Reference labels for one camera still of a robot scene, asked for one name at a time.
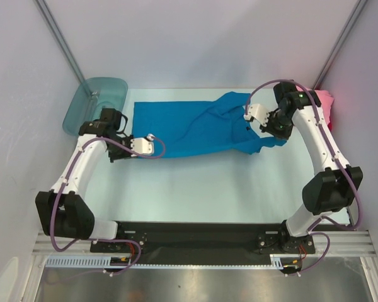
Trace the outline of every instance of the pink cloth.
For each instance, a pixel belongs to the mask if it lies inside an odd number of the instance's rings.
[[[329,126],[330,125],[330,109],[335,99],[326,90],[315,90],[315,91],[316,91],[316,94],[318,95],[319,100],[322,103],[323,117],[325,119],[326,124]]]

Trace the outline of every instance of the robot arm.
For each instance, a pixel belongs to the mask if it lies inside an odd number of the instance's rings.
[[[269,112],[261,104],[249,106],[244,118],[248,121],[257,120],[262,132],[274,137],[288,140],[293,126],[300,131],[311,156],[314,167],[314,178],[302,190],[303,205],[284,222],[287,237],[303,237],[308,234],[309,227],[321,216],[328,216],[333,212],[350,206],[354,194],[339,170],[335,159],[348,172],[356,188],[362,180],[359,167],[351,167],[347,159],[339,151],[323,118],[321,102],[314,91],[311,94],[318,109],[319,123],[316,122],[313,107],[304,92],[297,91],[294,84],[281,82],[273,88],[278,108]],[[319,126],[335,150],[332,158],[328,144]]]
[[[46,235],[50,235],[50,220],[56,196],[62,185],[66,184],[62,189],[56,212],[55,236],[78,239],[115,238],[117,223],[95,218],[84,202],[84,196],[92,173],[103,154],[108,152],[111,162],[135,155],[104,140],[91,143],[89,141],[97,137],[110,138],[137,154],[154,153],[154,144],[150,138],[133,138],[133,136],[122,138],[117,135],[121,117],[121,112],[105,108],[99,120],[85,122],[80,128],[76,148],[64,172],[49,192],[38,193],[35,203]]]

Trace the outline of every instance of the blue cloth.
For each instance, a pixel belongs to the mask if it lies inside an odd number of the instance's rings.
[[[152,133],[166,145],[164,157],[187,157],[236,149],[247,154],[284,140],[260,138],[244,119],[248,93],[229,92],[216,101],[138,102],[134,104],[133,135]],[[162,146],[155,142],[154,155]]]

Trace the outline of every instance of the metal post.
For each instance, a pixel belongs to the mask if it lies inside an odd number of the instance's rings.
[[[318,75],[318,78],[315,80],[313,89],[320,89],[322,86],[323,81],[325,80],[331,66],[333,65],[333,62],[337,58],[337,55],[339,54],[340,49],[344,45],[347,37],[349,36],[350,32],[355,26],[355,23],[358,20],[358,17],[360,17],[361,12],[363,11],[365,5],[368,3],[369,0],[358,0],[357,4],[355,5],[351,15],[348,17],[348,20],[343,27],[340,36],[338,37],[335,45],[333,46],[332,50],[330,51],[329,57],[326,59],[325,64],[323,65],[323,68],[321,72]]]
[[[49,29],[52,32],[54,38],[56,39],[57,44],[59,45],[64,56],[66,57],[66,60],[68,61],[74,75],[77,77],[79,83],[83,85],[83,88],[87,96],[90,97],[92,95],[92,92],[85,82],[83,72],[78,66],[76,58],[73,56],[73,53],[71,52],[71,49],[67,44],[66,39],[64,38],[64,35],[62,34],[62,31],[60,30],[52,12],[50,11],[48,4],[45,0],[34,0],[34,2],[38,6],[38,9],[41,12],[43,18],[45,19],[46,24],[49,26]]]

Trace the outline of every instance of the blue fabric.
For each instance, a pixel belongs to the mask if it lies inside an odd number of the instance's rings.
[[[244,120],[248,93],[229,92],[216,101],[138,102],[134,104],[133,135],[152,133],[166,145],[164,157],[187,157],[236,149],[247,154],[284,140],[260,138]],[[162,146],[155,142],[154,155]]]

